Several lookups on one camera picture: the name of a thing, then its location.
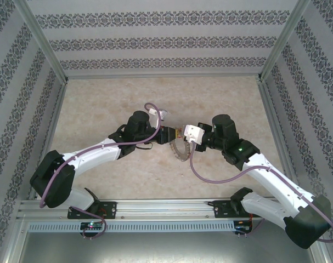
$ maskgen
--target aluminum frame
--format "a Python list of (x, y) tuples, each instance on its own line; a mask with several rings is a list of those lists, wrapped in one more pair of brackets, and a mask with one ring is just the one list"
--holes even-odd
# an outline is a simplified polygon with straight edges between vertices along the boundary
[[(229, 198), (206, 199), (134, 199), (134, 200), (102, 200), (117, 202), (116, 218), (109, 222), (214, 222), (240, 221), (248, 218), (219, 218), (216, 219), (213, 207), (207, 202), (214, 200), (229, 200)], [(67, 218), (69, 206), (60, 205), (55, 209), (39, 208), (39, 200), (21, 201), (15, 225), (5, 251), (4, 263), (19, 262), (25, 245), (26, 236), (31, 222), (89, 222), (90, 219), (70, 220)], [(315, 242), (310, 247), (315, 263), (332, 263), (324, 243)]]

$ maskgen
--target metal profile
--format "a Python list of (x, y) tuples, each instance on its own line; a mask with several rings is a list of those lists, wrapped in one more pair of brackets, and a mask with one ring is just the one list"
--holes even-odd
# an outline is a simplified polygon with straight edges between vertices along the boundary
[(187, 78), (187, 77), (246, 77), (256, 73), (151, 73), (151, 74), (115, 74), (115, 75), (75, 75), (68, 79), (104, 79), (104, 78)]
[(294, 31), (294, 28), (297, 26), (301, 16), (308, 7), (310, 0), (298, 0), (296, 6), (294, 7), (291, 15), (289, 16), (287, 23), (285, 24), (280, 36), (278, 37), (272, 51), (270, 52), (261, 72), (261, 80), (265, 80), (273, 66), (275, 65), (281, 51), (286, 45), (289, 37)]
[(31, 33), (35, 37), (39, 47), (42, 49), (46, 58), (48, 59), (51, 67), (53, 68), (55, 74), (60, 79), (60, 83), (66, 82), (67, 76), (61, 66), (57, 56), (55, 55), (52, 47), (49, 44), (46, 36), (44, 35), (37, 19), (32, 13), (26, 0), (14, 0), (16, 8), (19, 10), (22, 18), (25, 20), (27, 26), (29, 27)]
[[(61, 107), (62, 107), (63, 102), (64, 102), (66, 88), (67, 88), (67, 82), (65, 81), (62, 84), (62, 87), (61, 87), (58, 105), (54, 109), (54, 115), (53, 115), (54, 119), (53, 119), (53, 123), (50, 126), (49, 131), (48, 131), (48, 139), (45, 142), (45, 145), (44, 145), (44, 148), (43, 148), (41, 161), (45, 157), (46, 153), (50, 151), (50, 147), (52, 145), (53, 138), (54, 138), (55, 129), (57, 128), (57, 124), (58, 124), (58, 120), (59, 120), (59, 115), (60, 115), (60, 112), (61, 112)], [(35, 191), (35, 189), (33, 189), (31, 187), (31, 191), (30, 191), (30, 194), (29, 194), (29, 199), (35, 199), (35, 197), (36, 197), (36, 191)]]
[[(32, 222), (28, 233), (78, 233), (80, 222)], [(180, 221), (180, 222), (109, 222), (109, 233), (170, 233), (170, 232), (229, 232), (235, 231), (231, 220)]]
[[(102, 200), (117, 202), (115, 219), (107, 222), (121, 221), (204, 221), (227, 220), (240, 221), (248, 218), (216, 219), (213, 207), (207, 203), (216, 199), (138, 199), (138, 200)], [(60, 205), (55, 209), (39, 208), (38, 200), (21, 201), (17, 221), (26, 222), (89, 222), (90, 219), (70, 220), (67, 218), (68, 206)]]
[(291, 180), (294, 183), (298, 184), (297, 177), (294, 172), (292, 163), (290, 161), (288, 150), (285, 145), (285, 140), (283, 138), (283, 134), (282, 134), (277, 116), (275, 114), (274, 106), (273, 106), (270, 96), (268, 94), (268, 89), (266, 87), (266, 84), (265, 84), (265, 82), (262, 82), (259, 78), (257, 78), (257, 84), (258, 84), (261, 99), (263, 101), (266, 116), (269, 120), (270, 129), (272, 132), (272, 136), (274, 138), (276, 148), (278, 150), (278, 154), (280, 157), (280, 161), (281, 161), (283, 170), (284, 170), (286, 176), (291, 178)]
[(20, 257), (25, 245), (28, 229), (28, 222), (15, 222), (12, 234), (5, 250), (5, 255), (1, 257), (2, 260), (0, 260), (0, 262), (20, 262)]
[(327, 250), (326, 243), (315, 242), (310, 247), (312, 259), (316, 263), (332, 263), (332, 258)]

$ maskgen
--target robotic arm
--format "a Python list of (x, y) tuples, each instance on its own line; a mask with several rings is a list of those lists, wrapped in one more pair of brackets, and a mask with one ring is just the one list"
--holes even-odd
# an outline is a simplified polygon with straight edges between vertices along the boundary
[(243, 170), (233, 179), (211, 181), (197, 174), (191, 162), (191, 168), (198, 178), (206, 182), (223, 183), (248, 174), (278, 200), (278, 202), (268, 200), (245, 187), (231, 197), (231, 207), (235, 211), (244, 210), (275, 223), (286, 231), (293, 242), (305, 249), (331, 227), (326, 219), (312, 208), (315, 206), (330, 220), (330, 201), (322, 195), (314, 197), (294, 184), (270, 164), (256, 146), (240, 139), (235, 123), (228, 115), (215, 116), (212, 119), (212, 126), (203, 123), (199, 123), (197, 127), (187, 125), (184, 136), (193, 143), (191, 158), (194, 150), (204, 152), (206, 148), (211, 148), (221, 151), (228, 163)]
[[(136, 111), (127, 124), (96, 145), (63, 155), (55, 150), (49, 152), (30, 180), (45, 204), (50, 208), (66, 204), (101, 216), (97, 197), (89, 189), (74, 188), (72, 183), (90, 168), (127, 156), (136, 149), (137, 143), (165, 144), (178, 137), (177, 130), (160, 126), (166, 111), (157, 108), (147, 110), (152, 115), (151, 119), (147, 113)], [(204, 152), (211, 148), (221, 151), (228, 163), (242, 171), (232, 179), (211, 181), (202, 178), (191, 161), (191, 168), (198, 178), (224, 183), (248, 174), (278, 200), (268, 200), (244, 187), (231, 197), (231, 207), (237, 213), (246, 211), (275, 223), (302, 248), (309, 248), (333, 226), (329, 200), (324, 196), (314, 197), (278, 171), (256, 146), (239, 138), (234, 121), (228, 115), (214, 117), (212, 126), (203, 123), (187, 125), (184, 136), (185, 140), (193, 143), (191, 159), (194, 151)]]
[(90, 168), (127, 156), (136, 149), (138, 143), (165, 144), (174, 140), (177, 131), (160, 126), (159, 123), (159, 118), (163, 121), (167, 112), (157, 112), (153, 108), (148, 111), (151, 119), (146, 112), (136, 111), (127, 124), (89, 148), (63, 155), (56, 150), (48, 152), (32, 176), (31, 186), (44, 198), (49, 208), (66, 204), (100, 215), (101, 207), (97, 197), (87, 188), (85, 191), (74, 188), (72, 183)]

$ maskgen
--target marble-patterned surface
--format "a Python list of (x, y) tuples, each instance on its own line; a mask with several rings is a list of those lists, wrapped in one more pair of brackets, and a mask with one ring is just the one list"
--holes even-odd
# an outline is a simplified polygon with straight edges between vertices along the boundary
[[(252, 141), (281, 170), (281, 165), (254, 77), (121, 78), (70, 80), (55, 131), (52, 149), (72, 152), (96, 144), (127, 123), (150, 101), (170, 115), (165, 126), (181, 127), (226, 113), (242, 138)], [(209, 179), (225, 179), (239, 171), (216, 150), (196, 152), (195, 169)], [(213, 185), (200, 181), (189, 162), (177, 160), (169, 145), (135, 150), (127, 157), (102, 164), (74, 184), (90, 188), (99, 198), (230, 197), (243, 186), (270, 195), (245, 175)]]

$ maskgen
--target enclosure wall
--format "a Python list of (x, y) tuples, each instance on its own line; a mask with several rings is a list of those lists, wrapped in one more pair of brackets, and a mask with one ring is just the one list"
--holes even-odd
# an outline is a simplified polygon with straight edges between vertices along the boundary
[(260, 73), (297, 0), (31, 0), (69, 77)]
[(333, 0), (310, 2), (266, 85), (300, 185), (333, 216)]
[(12, 1), (0, 0), (0, 256), (26, 199), (62, 83)]

